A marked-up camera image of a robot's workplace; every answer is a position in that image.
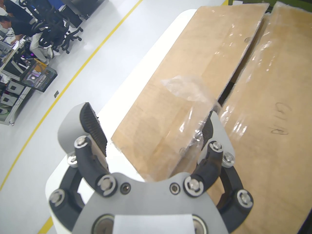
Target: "white floor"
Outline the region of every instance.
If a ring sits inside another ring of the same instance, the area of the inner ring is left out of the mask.
[[[69,55],[61,54],[51,66],[58,77],[43,94],[35,93],[13,127],[0,125],[0,181],[4,180],[20,149],[41,118],[99,44],[138,0],[106,0],[81,25],[82,41]],[[45,183],[64,157],[57,130],[67,112],[90,102],[98,113],[149,48],[183,11],[224,0],[144,0],[100,48],[60,98],[24,152],[0,192],[0,233],[37,233],[49,218]]]

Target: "white table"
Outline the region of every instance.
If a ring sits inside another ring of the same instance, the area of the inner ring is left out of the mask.
[[[195,9],[184,11],[174,20],[98,113],[98,119],[107,140],[111,140],[115,130],[195,12]],[[108,142],[106,153],[111,173],[120,172],[132,179],[144,181],[127,158],[111,142]],[[48,201],[51,193],[59,188],[67,168],[67,157],[65,156],[46,183],[46,198]],[[84,203],[87,203],[94,190],[82,179],[78,192],[81,194]],[[50,213],[57,233],[70,233],[61,225],[51,209]]]

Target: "desk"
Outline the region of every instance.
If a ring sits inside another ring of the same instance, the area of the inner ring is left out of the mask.
[[[7,58],[5,58],[5,60],[3,61],[3,65],[0,67],[0,73],[2,72],[2,70],[4,69],[4,67],[11,61],[12,57],[14,56],[14,54],[17,52],[17,50],[24,44],[23,41],[19,41],[14,47],[13,50],[7,55]],[[5,119],[5,121],[1,121],[0,120],[0,124],[4,124],[4,125],[14,125],[14,122],[17,118],[17,111],[20,108],[20,105],[22,104],[22,102],[26,99],[28,93],[31,91],[30,87],[25,87],[22,91],[22,93],[19,95],[19,98],[17,99],[17,101],[15,102],[14,106],[12,106],[10,114],[7,116],[7,118]]]
[[[174,22],[162,34],[153,47],[147,52],[137,67],[122,83],[113,97],[98,113],[98,119],[108,140],[111,139],[118,125],[123,120],[124,116],[127,114],[130,107],[133,105],[134,101],[141,93],[150,77],[158,68],[159,64],[162,62],[165,55],[168,53],[195,12],[195,9],[184,11],[174,20]],[[106,153],[106,159],[111,173],[120,172],[132,179],[144,181],[126,157],[119,150],[117,150],[111,142],[108,142]],[[67,157],[65,156],[46,183],[47,200],[49,200],[51,193],[55,189],[59,188],[59,184],[67,168]],[[91,189],[83,179],[79,186],[78,192],[81,194],[84,203],[86,203],[93,194],[94,190]],[[50,213],[52,215],[52,220],[57,233],[70,233],[60,224],[51,209]]]
[[[9,61],[12,59],[12,57],[14,56],[14,54],[17,52],[17,50],[22,47],[22,45],[24,44],[25,40],[20,40],[17,44],[15,44],[15,46],[13,47],[12,51],[7,55],[7,57],[4,59],[3,61],[3,65],[0,67],[0,73],[2,72],[2,70],[4,69],[4,67],[9,63]]]

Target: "office chair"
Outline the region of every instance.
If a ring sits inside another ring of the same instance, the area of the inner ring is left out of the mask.
[[[43,33],[39,40],[40,46],[47,47],[52,45],[52,49],[57,52],[60,46],[62,50],[69,54],[68,48],[70,41],[74,41],[75,39],[81,41],[82,39],[76,36],[76,34],[78,32],[83,32],[82,28],[78,28],[71,33],[69,31],[69,25],[69,19],[52,6],[51,10],[46,15],[45,21],[33,25],[32,30],[40,30]]]

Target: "screw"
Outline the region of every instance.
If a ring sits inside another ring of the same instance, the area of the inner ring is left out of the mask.
[[[61,199],[62,199],[62,196],[61,196],[59,193],[53,193],[53,194],[50,196],[50,201],[51,201],[53,204],[59,202]]]
[[[197,192],[199,190],[199,182],[198,180],[192,178],[189,183],[190,189]]]
[[[204,191],[204,184],[188,176],[184,180],[184,191],[192,197],[200,196]]]
[[[80,136],[78,137],[75,142],[74,142],[74,147],[75,148],[82,148],[85,147],[88,143],[86,142],[86,137],[87,136]]]
[[[78,164],[77,164],[77,157],[76,157],[76,153],[75,153],[75,152],[70,153],[70,154],[68,155],[67,163],[68,163],[69,166],[71,166],[72,168],[77,168],[77,167],[78,167]]]
[[[123,195],[126,195],[130,192],[131,190],[131,185],[129,183],[123,183],[121,186],[120,186],[120,192],[123,194]]]
[[[229,152],[226,152],[224,155],[223,155],[223,159],[222,159],[222,162],[226,165],[226,166],[233,166],[234,163],[235,163],[235,158],[234,156],[229,153]]]
[[[102,181],[101,184],[100,184],[101,189],[102,189],[103,191],[109,190],[110,187],[111,187],[111,185],[112,185],[112,182],[110,181],[109,178],[103,179],[103,181]]]
[[[65,191],[59,188],[50,195],[50,202],[57,207],[64,201],[64,197]]]
[[[253,202],[250,195],[244,189],[241,189],[237,192],[237,200],[240,203],[240,205],[245,208],[251,208],[253,206]]]
[[[117,182],[111,175],[104,175],[101,177],[97,185],[101,188],[102,191],[104,191],[103,196],[111,196],[117,189]]]
[[[178,193],[180,193],[180,186],[177,183],[171,183],[169,189],[173,195],[177,195]]]
[[[216,150],[220,150],[222,148],[221,144],[217,141],[213,143],[213,146]]]
[[[223,151],[222,149],[222,145],[218,142],[218,141],[212,141],[209,143],[210,148],[217,152],[217,153],[221,153]]]
[[[77,138],[77,145],[82,145],[85,142],[85,137],[81,136]]]

